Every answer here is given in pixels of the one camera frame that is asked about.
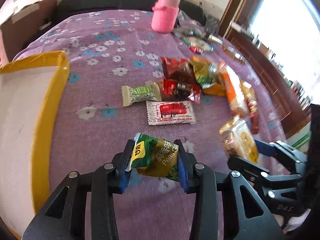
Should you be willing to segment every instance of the pink bottle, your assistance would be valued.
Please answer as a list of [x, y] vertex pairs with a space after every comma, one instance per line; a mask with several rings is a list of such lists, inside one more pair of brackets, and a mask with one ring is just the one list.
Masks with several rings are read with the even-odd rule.
[[153, 6], [151, 27], [154, 31], [170, 33], [174, 28], [180, 0], [158, 0]]

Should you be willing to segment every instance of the bed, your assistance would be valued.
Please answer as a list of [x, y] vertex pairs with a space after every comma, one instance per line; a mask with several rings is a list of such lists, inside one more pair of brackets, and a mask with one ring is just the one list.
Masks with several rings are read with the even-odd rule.
[[[193, 104], [196, 124], [148, 125], [145, 103], [122, 107], [121, 86], [131, 87], [163, 77], [160, 57], [189, 58], [194, 55], [172, 34], [151, 29], [152, 12], [104, 10], [71, 16], [21, 51], [15, 59], [32, 54], [64, 50], [70, 76], [63, 92], [52, 135], [50, 188], [54, 190], [73, 170], [95, 171], [122, 152], [137, 132], [174, 141], [181, 139], [186, 151], [213, 170], [228, 173], [227, 157], [218, 131], [232, 119], [226, 98], [201, 95]], [[202, 55], [225, 60], [241, 79], [255, 89], [260, 111], [260, 133], [266, 142], [285, 140], [270, 96], [249, 63], [239, 64], [221, 48]], [[263, 160], [272, 174], [282, 168], [274, 159]], [[194, 196], [164, 178], [132, 172], [124, 195], [114, 197], [119, 238], [188, 239]], [[86, 210], [86, 237], [90, 239], [90, 207]], [[223, 219], [219, 218], [219, 239]]]

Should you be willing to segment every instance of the pink knitted bottle cover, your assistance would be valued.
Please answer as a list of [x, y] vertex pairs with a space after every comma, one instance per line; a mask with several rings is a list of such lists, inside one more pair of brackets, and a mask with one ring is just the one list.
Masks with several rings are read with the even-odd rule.
[[153, 17], [151, 27], [156, 32], [170, 33], [176, 22], [179, 8], [160, 6], [158, 2], [153, 6]]

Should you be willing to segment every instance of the wooden cabinet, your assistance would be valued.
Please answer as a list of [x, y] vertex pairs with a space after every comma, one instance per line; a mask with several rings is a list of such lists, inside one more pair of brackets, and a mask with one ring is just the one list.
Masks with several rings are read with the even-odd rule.
[[262, 52], [232, 28], [228, 31], [226, 38], [247, 59], [268, 90], [286, 137], [291, 137], [310, 122], [310, 116], [302, 111], [295, 93]]

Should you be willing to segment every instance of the black headboard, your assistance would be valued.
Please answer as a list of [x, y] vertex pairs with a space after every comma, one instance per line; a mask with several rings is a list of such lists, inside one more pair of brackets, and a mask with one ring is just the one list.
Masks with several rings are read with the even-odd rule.
[[[58, 24], [66, 18], [92, 11], [132, 9], [152, 11], [157, 0], [61, 0], [56, 8], [53, 23]], [[206, 16], [202, 9], [186, 0], [181, 0], [179, 8], [186, 12], [192, 19], [205, 25]]]

